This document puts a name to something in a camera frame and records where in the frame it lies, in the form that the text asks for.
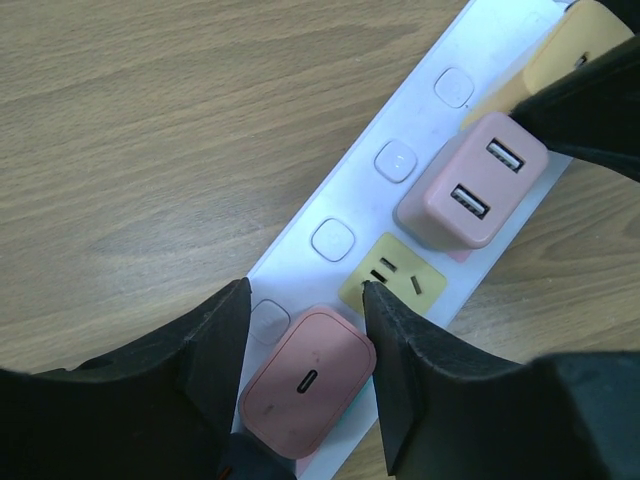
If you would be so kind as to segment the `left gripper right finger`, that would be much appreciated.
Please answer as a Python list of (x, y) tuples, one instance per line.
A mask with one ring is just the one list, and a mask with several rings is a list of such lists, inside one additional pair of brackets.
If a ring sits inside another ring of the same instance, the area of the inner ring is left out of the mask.
[(518, 364), (421, 317), (378, 282), (365, 284), (363, 304), (392, 477), (638, 477), (637, 352)]

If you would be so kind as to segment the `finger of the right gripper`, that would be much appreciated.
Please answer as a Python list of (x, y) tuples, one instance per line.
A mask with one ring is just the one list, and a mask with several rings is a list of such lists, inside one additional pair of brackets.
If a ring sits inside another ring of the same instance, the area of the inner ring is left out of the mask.
[(634, 36), (510, 113), (549, 150), (639, 179), (639, 3), (606, 1)]

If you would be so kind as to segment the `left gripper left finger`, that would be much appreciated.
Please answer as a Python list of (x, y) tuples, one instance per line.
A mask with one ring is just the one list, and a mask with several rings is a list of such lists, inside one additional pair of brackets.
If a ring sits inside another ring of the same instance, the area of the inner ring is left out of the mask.
[(1, 373), (5, 479), (212, 479), (230, 436), (251, 313), (235, 280), (82, 363)]

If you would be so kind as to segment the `yellow plug adapter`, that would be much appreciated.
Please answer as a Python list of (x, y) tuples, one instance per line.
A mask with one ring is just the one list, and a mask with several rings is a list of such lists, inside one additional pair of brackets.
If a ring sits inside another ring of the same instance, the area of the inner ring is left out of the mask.
[(629, 26), (603, 3), (574, 2), (554, 27), (491, 83), (460, 128), (491, 112), (511, 112), (523, 100), (632, 36)]

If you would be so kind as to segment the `pink plug adapter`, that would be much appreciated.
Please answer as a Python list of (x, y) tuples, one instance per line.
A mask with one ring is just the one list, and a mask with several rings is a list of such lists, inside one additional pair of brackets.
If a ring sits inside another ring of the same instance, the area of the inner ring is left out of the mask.
[(319, 448), (363, 389), (373, 343), (337, 311), (303, 312), (244, 387), (245, 427), (276, 454), (298, 460)]

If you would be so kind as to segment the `mauve brown plug adapter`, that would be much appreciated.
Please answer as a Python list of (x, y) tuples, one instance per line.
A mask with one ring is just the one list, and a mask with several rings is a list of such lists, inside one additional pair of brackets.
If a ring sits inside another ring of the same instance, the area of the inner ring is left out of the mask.
[(549, 163), (544, 144), (502, 112), (448, 140), (395, 209), (421, 245), (440, 251), (487, 246)]

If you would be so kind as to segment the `white power strip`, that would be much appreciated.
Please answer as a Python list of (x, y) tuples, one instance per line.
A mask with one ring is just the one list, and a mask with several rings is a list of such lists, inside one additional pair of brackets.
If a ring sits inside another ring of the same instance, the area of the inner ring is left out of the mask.
[(376, 241), (415, 241), (394, 210), (490, 85), (562, 18), (561, 1), (471, 1), (249, 271), (248, 381), (304, 311), (325, 306), (357, 327), (339, 289)]

